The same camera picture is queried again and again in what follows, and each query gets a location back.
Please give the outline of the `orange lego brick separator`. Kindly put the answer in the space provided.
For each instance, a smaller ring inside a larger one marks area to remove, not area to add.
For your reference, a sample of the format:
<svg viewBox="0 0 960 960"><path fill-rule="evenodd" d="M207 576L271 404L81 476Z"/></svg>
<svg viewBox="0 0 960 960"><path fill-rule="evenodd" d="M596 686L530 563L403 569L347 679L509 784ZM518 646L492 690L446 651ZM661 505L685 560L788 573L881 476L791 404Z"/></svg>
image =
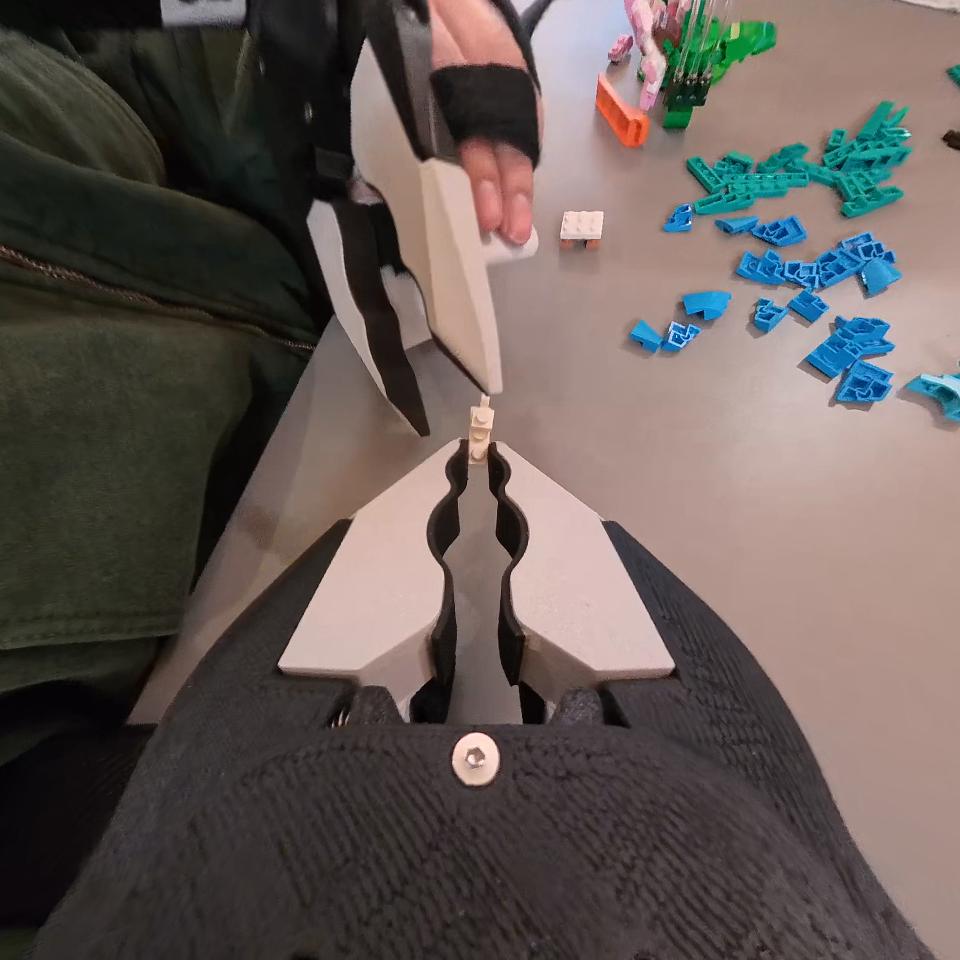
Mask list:
<svg viewBox="0 0 960 960"><path fill-rule="evenodd" d="M650 117L639 107L625 102L606 74L599 74L597 78L595 108L624 147L636 149L645 144Z"/></svg>

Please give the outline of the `pile of turquoise lego pieces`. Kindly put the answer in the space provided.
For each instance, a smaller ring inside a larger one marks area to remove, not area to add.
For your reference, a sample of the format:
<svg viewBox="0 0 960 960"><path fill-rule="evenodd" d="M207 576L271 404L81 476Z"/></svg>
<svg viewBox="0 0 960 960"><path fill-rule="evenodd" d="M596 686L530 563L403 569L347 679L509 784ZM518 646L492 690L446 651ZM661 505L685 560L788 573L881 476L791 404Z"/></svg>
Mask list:
<svg viewBox="0 0 960 960"><path fill-rule="evenodd" d="M959 373L919 374L905 385L905 389L936 402L947 420L959 423Z"/></svg>

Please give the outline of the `person's green jacket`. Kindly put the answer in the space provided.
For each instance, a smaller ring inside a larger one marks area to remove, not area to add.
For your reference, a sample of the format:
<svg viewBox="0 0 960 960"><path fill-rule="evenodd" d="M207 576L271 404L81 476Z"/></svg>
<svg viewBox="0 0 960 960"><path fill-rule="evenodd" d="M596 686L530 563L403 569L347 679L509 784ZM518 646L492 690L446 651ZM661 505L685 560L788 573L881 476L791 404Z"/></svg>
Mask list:
<svg viewBox="0 0 960 960"><path fill-rule="evenodd" d="M252 45L2 24L2 765L130 711L318 343Z"/></svg>

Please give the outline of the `white lego block brown feet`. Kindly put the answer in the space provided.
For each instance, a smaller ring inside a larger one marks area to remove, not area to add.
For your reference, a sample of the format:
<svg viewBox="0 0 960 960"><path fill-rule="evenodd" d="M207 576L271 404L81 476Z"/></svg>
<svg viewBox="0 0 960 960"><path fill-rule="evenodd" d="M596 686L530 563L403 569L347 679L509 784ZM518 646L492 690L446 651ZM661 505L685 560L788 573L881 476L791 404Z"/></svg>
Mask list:
<svg viewBox="0 0 960 960"><path fill-rule="evenodd" d="M562 250L595 249L602 242L605 214L602 210L566 210L558 234Z"/></svg>

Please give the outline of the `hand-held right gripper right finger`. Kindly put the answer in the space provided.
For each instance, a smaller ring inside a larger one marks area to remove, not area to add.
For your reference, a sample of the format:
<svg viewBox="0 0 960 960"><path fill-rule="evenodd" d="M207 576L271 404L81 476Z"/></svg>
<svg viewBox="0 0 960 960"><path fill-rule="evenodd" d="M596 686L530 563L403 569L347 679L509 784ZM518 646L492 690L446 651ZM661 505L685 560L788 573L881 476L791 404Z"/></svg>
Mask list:
<svg viewBox="0 0 960 960"><path fill-rule="evenodd" d="M568 690L660 679L675 662L603 518L504 443L487 452L495 534L509 554L497 640L523 710Z"/></svg>

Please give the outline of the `green lego build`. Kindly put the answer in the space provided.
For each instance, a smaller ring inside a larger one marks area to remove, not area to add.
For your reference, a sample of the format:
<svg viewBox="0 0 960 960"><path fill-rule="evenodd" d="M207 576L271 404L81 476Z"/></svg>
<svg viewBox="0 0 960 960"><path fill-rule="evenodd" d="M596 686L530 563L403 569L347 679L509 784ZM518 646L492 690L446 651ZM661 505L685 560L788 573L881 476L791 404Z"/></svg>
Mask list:
<svg viewBox="0 0 960 960"><path fill-rule="evenodd" d="M735 18L733 1L694 1L678 4L664 40L663 81L666 131L690 126L695 110L734 67L776 47L777 25L764 20Z"/></svg>

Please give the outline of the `pile of teal lego pieces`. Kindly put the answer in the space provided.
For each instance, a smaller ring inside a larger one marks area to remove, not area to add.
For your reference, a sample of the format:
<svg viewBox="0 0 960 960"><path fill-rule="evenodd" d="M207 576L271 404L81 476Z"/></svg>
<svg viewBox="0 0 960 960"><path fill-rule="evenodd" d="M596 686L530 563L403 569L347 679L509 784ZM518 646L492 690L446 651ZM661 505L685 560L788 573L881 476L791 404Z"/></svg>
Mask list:
<svg viewBox="0 0 960 960"><path fill-rule="evenodd" d="M908 113L907 106L881 102L857 132L832 130L817 160L809 158L810 147L803 142L781 147L757 163L735 151L714 163L692 156L686 170L704 191L692 210L696 215L749 210L758 201L782 199L810 185L834 191L846 219L888 208L904 196L892 177L914 151L913 134L905 125Z"/></svg>

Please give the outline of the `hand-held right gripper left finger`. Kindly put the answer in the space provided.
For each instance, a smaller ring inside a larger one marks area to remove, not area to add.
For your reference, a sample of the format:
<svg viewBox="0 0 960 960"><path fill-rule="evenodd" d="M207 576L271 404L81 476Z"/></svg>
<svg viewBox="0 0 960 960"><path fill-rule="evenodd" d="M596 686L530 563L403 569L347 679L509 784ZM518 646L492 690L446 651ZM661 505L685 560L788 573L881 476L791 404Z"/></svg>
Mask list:
<svg viewBox="0 0 960 960"><path fill-rule="evenodd" d="M455 439L358 510L278 669L383 688L410 720L446 722L457 658L446 555L460 497Z"/></svg>

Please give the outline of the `pile of blue lego pieces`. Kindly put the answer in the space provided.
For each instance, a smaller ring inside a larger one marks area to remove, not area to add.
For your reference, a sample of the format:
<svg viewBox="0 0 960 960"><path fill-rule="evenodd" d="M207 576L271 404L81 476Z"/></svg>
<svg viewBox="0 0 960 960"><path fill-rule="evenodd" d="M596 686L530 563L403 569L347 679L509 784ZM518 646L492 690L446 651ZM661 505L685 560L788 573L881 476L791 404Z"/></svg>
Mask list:
<svg viewBox="0 0 960 960"><path fill-rule="evenodd" d="M870 232L840 241L812 261L785 260L780 249L794 246L808 237L796 216L761 222L757 217L720 219L716 227L724 234L746 235L769 247L762 256L747 250L734 274L747 282L795 288L784 305L769 297L755 302L751 325L759 333L772 332L789 314L814 324L827 315L830 306L823 293L841 282L858 279L868 295L885 291L902 274L896 256ZM804 362L829 380L840 379L835 398L840 403L872 405L884 401L892 391L893 373L875 363L894 350L888 337L890 325L879 318L837 316L832 332L808 354Z"/></svg>

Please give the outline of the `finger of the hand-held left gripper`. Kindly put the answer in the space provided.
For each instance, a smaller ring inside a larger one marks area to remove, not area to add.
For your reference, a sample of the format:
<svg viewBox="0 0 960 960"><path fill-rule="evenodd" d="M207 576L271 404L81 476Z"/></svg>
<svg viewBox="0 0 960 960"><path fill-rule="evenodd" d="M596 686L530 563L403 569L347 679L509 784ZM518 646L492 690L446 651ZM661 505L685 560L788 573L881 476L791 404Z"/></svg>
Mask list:
<svg viewBox="0 0 960 960"><path fill-rule="evenodd" d="M316 198L306 227L348 341L393 411L418 437L428 437L426 408L403 345L401 319L383 283L370 208L347 198Z"/></svg>
<svg viewBox="0 0 960 960"><path fill-rule="evenodd" d="M482 234L469 179L438 158L412 166L411 210L403 216L403 261L423 295L429 330L482 393L503 391L497 311L489 270L531 258L539 235L523 244Z"/></svg>

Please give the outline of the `pink lego build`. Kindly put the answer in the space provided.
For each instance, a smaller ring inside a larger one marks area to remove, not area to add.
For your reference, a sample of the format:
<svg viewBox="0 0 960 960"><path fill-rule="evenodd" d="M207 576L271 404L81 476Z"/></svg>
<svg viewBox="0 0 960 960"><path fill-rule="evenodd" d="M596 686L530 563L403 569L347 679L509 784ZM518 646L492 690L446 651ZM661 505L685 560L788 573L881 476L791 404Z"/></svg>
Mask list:
<svg viewBox="0 0 960 960"><path fill-rule="evenodd" d="M666 78L667 60L664 45L680 36L687 2L625 1L623 3L629 33L621 34L607 53L610 65L625 62L635 48L639 53L639 109L649 113Z"/></svg>

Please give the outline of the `person's left hand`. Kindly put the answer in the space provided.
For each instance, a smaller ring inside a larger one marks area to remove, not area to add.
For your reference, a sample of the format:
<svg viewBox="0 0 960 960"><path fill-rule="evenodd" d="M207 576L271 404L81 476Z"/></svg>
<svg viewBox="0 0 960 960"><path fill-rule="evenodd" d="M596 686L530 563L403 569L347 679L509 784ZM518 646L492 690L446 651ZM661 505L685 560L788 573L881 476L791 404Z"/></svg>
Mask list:
<svg viewBox="0 0 960 960"><path fill-rule="evenodd" d="M513 2L428 2L431 89L466 173L478 226L532 234L544 112L530 32Z"/></svg>

